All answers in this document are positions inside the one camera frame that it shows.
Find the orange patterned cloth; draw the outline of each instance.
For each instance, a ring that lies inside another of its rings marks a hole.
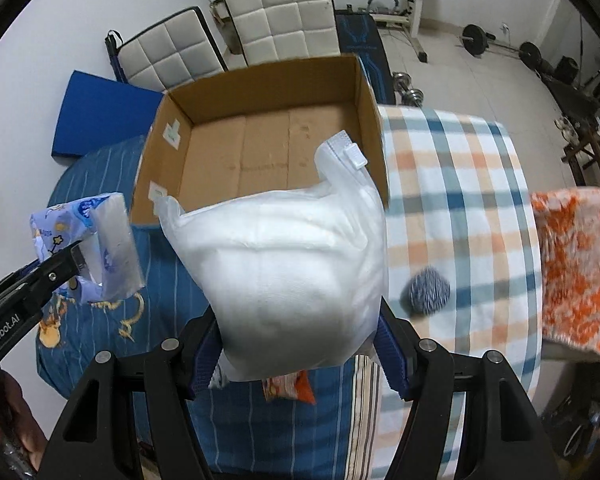
[[[600,188],[532,195],[542,257],[542,336],[600,355]]]

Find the white cushioned panel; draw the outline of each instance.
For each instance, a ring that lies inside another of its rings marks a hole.
[[[224,68],[194,9],[186,9],[123,44],[118,53],[127,81],[161,92]]]
[[[338,56],[331,0],[225,0],[247,64]]]

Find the tiled floor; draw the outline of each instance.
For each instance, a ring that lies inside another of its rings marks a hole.
[[[565,145],[554,120],[560,111],[534,72],[516,54],[487,50],[471,56],[457,37],[421,30],[428,63],[421,63],[398,30],[381,30],[392,72],[408,72],[425,95],[424,105],[496,120],[504,124],[520,158],[531,191],[574,186],[560,161]]]

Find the metal screw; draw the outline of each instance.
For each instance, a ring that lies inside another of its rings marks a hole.
[[[173,337],[170,337],[169,339],[165,339],[162,344],[160,345],[160,347],[163,350],[166,350],[167,352],[170,350],[175,350],[178,346],[180,346],[180,342]]]
[[[108,350],[103,350],[102,352],[98,352],[96,354],[96,362],[100,364],[104,364],[111,359],[111,352]]]
[[[504,361],[504,357],[497,350],[489,350],[487,352],[487,359],[494,364],[498,364]]]
[[[433,339],[422,339],[419,344],[425,352],[433,352],[437,347],[437,343]]]

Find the human hand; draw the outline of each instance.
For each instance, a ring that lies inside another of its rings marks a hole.
[[[46,438],[40,426],[33,418],[29,405],[22,397],[22,388],[18,381],[7,372],[2,371],[4,377],[4,391],[6,400],[13,413],[13,429],[20,439],[24,451],[29,457],[31,465],[40,468],[40,461],[45,452]],[[2,441],[2,430],[0,429],[0,443]]]

